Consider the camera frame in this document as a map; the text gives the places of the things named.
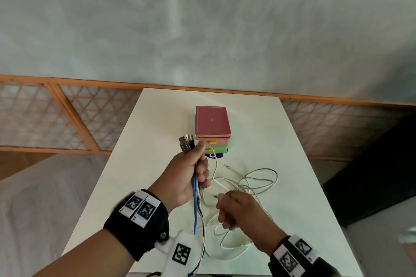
white table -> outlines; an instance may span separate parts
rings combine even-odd
[[[362,276],[280,100],[253,95],[144,89],[64,253],[100,230],[112,207],[128,192],[147,188],[158,178],[180,152],[178,138],[195,132],[197,105],[227,108],[231,145],[219,159],[219,173],[230,173],[223,164],[245,173],[260,167],[275,169],[276,186],[259,195],[273,219],[288,234],[297,233],[312,244],[342,276]],[[209,163],[213,171],[215,161]],[[192,202],[174,210],[169,223],[173,236],[179,230],[191,232]],[[164,255],[152,250],[131,272],[160,271],[164,262]],[[205,256],[199,273],[269,275],[267,263],[268,257],[251,246],[232,261]]]

white cable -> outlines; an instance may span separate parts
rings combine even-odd
[[[225,177],[215,177],[215,174],[216,174],[216,171],[217,171],[217,168],[218,168],[218,158],[217,158],[217,155],[216,155],[216,153],[215,153],[215,150],[213,149],[213,148],[211,148],[212,149],[212,151],[213,151],[213,154],[214,154],[214,158],[215,158],[215,162],[216,162],[216,166],[215,166],[215,169],[214,169],[214,173],[213,173],[213,175],[212,175],[212,178],[210,179],[210,182],[216,182],[219,186],[221,186],[221,187],[223,187],[226,191],[229,191],[229,189],[228,188],[226,188],[224,185],[222,185],[220,182],[218,182],[218,180],[224,180],[224,181],[226,181],[226,182],[228,182],[230,185],[232,185],[236,190],[241,190],[241,191],[243,191],[243,192],[245,192],[245,193],[248,193],[248,194],[250,194],[250,195],[254,195],[255,197],[256,197],[256,200],[258,201],[258,203],[260,204],[260,206],[262,207],[262,209],[267,213],[267,215],[273,220],[273,218],[272,218],[272,216],[269,214],[269,212],[266,210],[266,208],[263,206],[263,204],[261,203],[261,201],[260,201],[260,199],[258,198],[258,194],[261,194],[261,193],[264,193],[265,191],[267,191],[267,190],[269,190],[270,188],[272,188],[275,184],[276,184],[276,182],[278,181],[278,173],[275,171],[275,170],[273,170],[273,169],[269,169],[269,168],[260,168],[260,169],[256,169],[256,170],[253,170],[253,171],[251,171],[251,172],[249,172],[246,176],[243,176],[241,173],[239,173],[239,172],[237,172],[236,170],[234,170],[233,168],[231,168],[230,166],[228,166],[228,165],[226,165],[226,168],[227,169],[229,169],[229,170],[231,170],[231,171],[233,171],[233,172],[235,172],[236,174],[238,174],[240,177],[241,177],[241,179],[238,181],[238,182],[236,182],[236,181],[234,181],[234,180],[231,180],[231,179],[228,179],[228,178],[225,178]],[[251,176],[249,176],[250,174],[252,174],[253,172],[256,172],[256,171],[260,171],[260,170],[269,170],[269,171],[272,171],[272,172],[274,172],[275,174],[276,174],[276,179],[275,180],[270,180],[270,179],[260,179],[260,178],[255,178],[255,177],[251,177]],[[266,185],[263,185],[263,186],[257,186],[257,187],[251,187],[250,186],[250,184],[248,183],[248,180],[247,179],[251,179],[251,180],[262,180],[262,181],[267,181],[268,182],[268,184],[266,184]],[[247,185],[245,185],[245,184],[240,184],[241,183],[241,181],[242,180],[245,180],[245,182],[247,183]],[[254,190],[256,190],[256,189],[259,189],[259,190],[261,190],[260,192],[258,192],[258,193],[255,193],[254,192]],[[205,193],[205,190],[202,190],[202,194],[200,194],[200,192],[199,192],[199,189],[198,189],[198,197],[200,198],[200,200],[202,200],[202,202],[206,205],[206,206],[208,206],[208,207],[214,207],[213,205],[208,205],[206,202],[205,202],[205,199],[204,199],[204,193]],[[222,248],[222,249],[224,249],[224,250],[234,250],[234,249],[236,249],[236,248],[241,248],[241,247],[245,247],[244,249],[243,249],[243,251],[242,252],[240,252],[239,254],[237,254],[235,257],[233,257],[233,258],[227,258],[227,259],[223,259],[223,258],[219,258],[219,257],[216,257],[216,256],[212,256],[212,255],[210,255],[209,254],[209,252],[207,251],[207,250],[205,250],[205,252],[210,256],[210,257],[213,257],[213,258],[216,258],[216,259],[219,259],[219,260],[223,260],[223,261],[228,261],[228,260],[232,260],[232,259],[236,259],[237,257],[239,257],[239,256],[241,256],[245,251],[247,251],[247,249],[252,245],[252,242],[250,242],[250,243],[248,243],[248,244],[243,244],[243,245],[239,245],[239,246],[235,246],[235,247],[232,247],[232,248],[227,248],[227,247],[225,247],[224,245],[223,245],[223,242],[224,242],[224,240],[225,240],[225,238],[227,237],[227,235],[230,233],[230,230],[228,230],[228,231],[226,231],[226,232],[223,232],[223,233],[220,233],[220,234],[218,234],[218,233],[216,233],[216,229],[219,227],[219,226],[221,226],[221,223],[218,223],[218,224],[210,224],[211,223],[211,221],[212,220],[214,220],[215,218],[218,218],[218,215],[219,215],[219,213],[216,213],[208,222],[206,222],[206,224],[205,224],[205,222],[204,222],[204,220],[203,220],[203,216],[202,216],[202,213],[200,213],[200,216],[201,216],[201,219],[203,220],[202,222],[203,222],[203,227],[201,227],[201,228],[199,228],[198,230],[203,230],[203,247],[205,248],[205,231],[206,231],[206,227],[207,226],[215,226],[215,229],[214,229],[214,235],[215,236],[221,236],[221,235],[224,235],[224,237],[222,238],[222,240],[221,240],[221,242],[220,242],[220,247]]]

white device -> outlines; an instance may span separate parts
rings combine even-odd
[[[176,237],[169,237],[155,248],[167,255],[161,277],[185,277],[198,265],[202,248],[195,235],[179,231]]]

red box lid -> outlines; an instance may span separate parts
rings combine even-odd
[[[227,109],[224,106],[197,106],[195,121],[196,136],[198,137],[231,136]]]

blue cable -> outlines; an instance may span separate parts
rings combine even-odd
[[[192,190],[193,190],[193,216],[194,216],[194,222],[193,222],[193,233],[196,234],[196,225],[198,223],[198,206],[196,203],[196,175],[194,174],[192,176]]]

